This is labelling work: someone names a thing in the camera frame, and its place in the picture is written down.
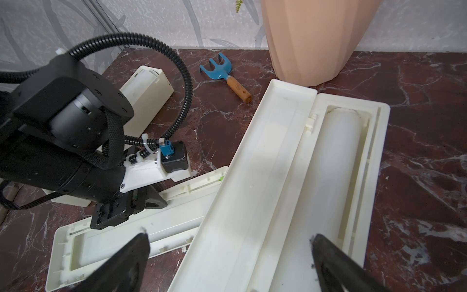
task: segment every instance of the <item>black cable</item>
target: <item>black cable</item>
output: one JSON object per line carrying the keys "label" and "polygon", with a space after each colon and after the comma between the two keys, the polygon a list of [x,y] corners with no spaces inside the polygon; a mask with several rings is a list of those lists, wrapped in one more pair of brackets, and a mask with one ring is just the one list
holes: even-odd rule
{"label": "black cable", "polygon": [[[144,147],[143,143],[144,141],[142,138],[125,136],[125,144],[127,145],[133,145],[136,147]],[[159,141],[156,139],[148,139],[146,143],[148,144],[149,149],[151,149],[152,151],[156,151],[156,149],[159,148]],[[143,159],[151,155],[151,153],[146,148],[144,148],[143,150],[140,150],[139,153]],[[137,158],[137,154],[133,154],[132,156],[130,156],[128,160],[131,164],[135,164],[137,162],[136,158]]]}
{"label": "black cable", "polygon": [[[191,100],[193,97],[193,85],[191,83],[191,76],[188,72],[188,68],[174,50],[172,50],[163,42],[150,36],[136,33],[119,32],[105,36],[98,36],[82,42],[71,48],[68,53],[79,61],[97,51],[121,45],[139,45],[157,50],[169,58],[175,64],[178,70],[180,70],[185,83],[185,99],[178,117],[162,135],[162,137],[165,139],[170,139],[185,120],[185,117],[190,110]],[[22,72],[0,72],[0,83],[21,83],[31,77],[39,69],[40,68]]]}
{"label": "black cable", "polygon": [[104,157],[109,157],[109,140],[105,141],[104,144],[102,144],[102,155]]}
{"label": "black cable", "polygon": [[10,183],[10,180],[5,179],[0,184],[0,204],[2,204],[2,206],[5,207],[8,210],[26,210],[26,209],[30,209],[30,208],[35,207],[37,205],[40,205],[40,204],[42,204],[44,202],[47,202],[48,200],[55,199],[55,198],[58,198],[60,196],[63,196],[63,194],[53,192],[53,193],[50,193],[48,195],[42,196],[42,197],[40,197],[38,199],[35,199],[34,201],[32,201],[30,203],[27,203],[27,204],[25,204],[23,206],[18,206],[17,204],[15,204],[14,202],[8,200],[7,198],[5,198],[3,196],[3,190],[5,189],[5,187],[9,183]]}

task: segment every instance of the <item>marble surface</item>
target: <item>marble surface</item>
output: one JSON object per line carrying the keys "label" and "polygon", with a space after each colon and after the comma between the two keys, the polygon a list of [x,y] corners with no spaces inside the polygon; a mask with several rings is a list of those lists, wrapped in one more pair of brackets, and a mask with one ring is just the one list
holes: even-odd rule
{"label": "marble surface", "polygon": [[[224,81],[199,73],[215,51],[179,50],[195,91],[174,140],[186,142],[198,174],[229,165],[274,78],[267,51],[223,53],[252,93],[251,105]],[[183,83],[170,61],[150,50],[123,52],[105,76],[119,87],[140,65],[164,69],[176,90],[148,127],[158,137],[179,111]],[[316,87],[391,106],[364,268],[392,291],[467,290],[466,84],[467,54],[356,52],[334,80]],[[42,195],[24,185],[15,202]],[[8,213],[0,225],[0,290],[43,291],[55,230],[91,212],[48,202]],[[142,291],[166,291],[183,256],[179,249],[150,259]]]}

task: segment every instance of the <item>patterned wallpaper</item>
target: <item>patterned wallpaper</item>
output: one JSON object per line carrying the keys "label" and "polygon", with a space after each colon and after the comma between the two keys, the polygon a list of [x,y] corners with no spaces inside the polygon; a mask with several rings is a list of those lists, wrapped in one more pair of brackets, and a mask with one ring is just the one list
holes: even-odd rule
{"label": "patterned wallpaper", "polygon": [[100,0],[131,31],[177,48],[267,49],[260,0]]}
{"label": "patterned wallpaper", "polygon": [[[105,29],[84,0],[0,0],[0,70],[47,64]],[[93,0],[120,31],[154,36],[175,48],[267,49],[261,0]],[[467,51],[466,0],[383,0],[357,50]],[[118,48],[83,62],[103,72]],[[11,90],[13,85],[0,84]]]}

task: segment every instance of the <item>hand tool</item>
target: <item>hand tool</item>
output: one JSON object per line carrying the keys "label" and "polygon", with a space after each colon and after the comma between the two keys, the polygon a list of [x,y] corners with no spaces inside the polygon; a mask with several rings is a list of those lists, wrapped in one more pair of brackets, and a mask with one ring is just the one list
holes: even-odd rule
{"label": "hand tool", "polygon": [[226,56],[224,56],[224,54],[219,53],[219,62],[221,62],[221,59],[224,59],[224,63],[222,65],[217,64],[212,58],[209,59],[209,62],[214,66],[214,70],[206,70],[206,68],[201,65],[199,67],[199,71],[204,71],[204,73],[206,73],[206,75],[211,79],[223,78],[227,80],[227,84],[241,98],[241,100],[245,103],[250,103],[251,93],[249,93],[248,90],[246,90],[243,85],[237,81],[237,79],[229,75],[232,70],[232,63]]}

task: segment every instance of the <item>plastic container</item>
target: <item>plastic container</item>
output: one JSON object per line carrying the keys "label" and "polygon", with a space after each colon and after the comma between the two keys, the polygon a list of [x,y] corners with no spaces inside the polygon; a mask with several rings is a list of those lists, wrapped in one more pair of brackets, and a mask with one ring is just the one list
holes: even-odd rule
{"label": "plastic container", "polygon": [[[271,81],[170,292],[318,292],[309,239],[316,233],[335,235],[336,230],[334,243],[363,265],[389,106],[316,93],[310,88]],[[347,177],[342,184],[343,195],[323,205],[322,198],[316,195],[319,192],[306,181],[316,173],[309,169],[320,169],[332,162],[312,156],[318,137],[331,134],[323,127],[323,120],[338,108],[358,117],[361,128],[351,127],[349,139],[357,147],[343,162],[347,170],[336,177]],[[347,146],[339,145],[341,150]],[[336,183],[328,179],[328,187]],[[297,204],[299,200],[308,203]],[[313,212],[314,220],[295,218],[295,214],[304,212]],[[304,244],[289,244],[287,237],[297,234]],[[301,258],[290,261],[288,251]],[[292,263],[286,269],[284,259]],[[301,277],[294,277],[295,283],[277,287],[276,280],[285,273]]]}
{"label": "plastic container", "polygon": [[192,178],[159,194],[164,209],[146,209],[103,230],[90,229],[91,217],[56,230],[45,291],[84,280],[136,234],[147,232],[149,257],[191,243],[228,167]]}

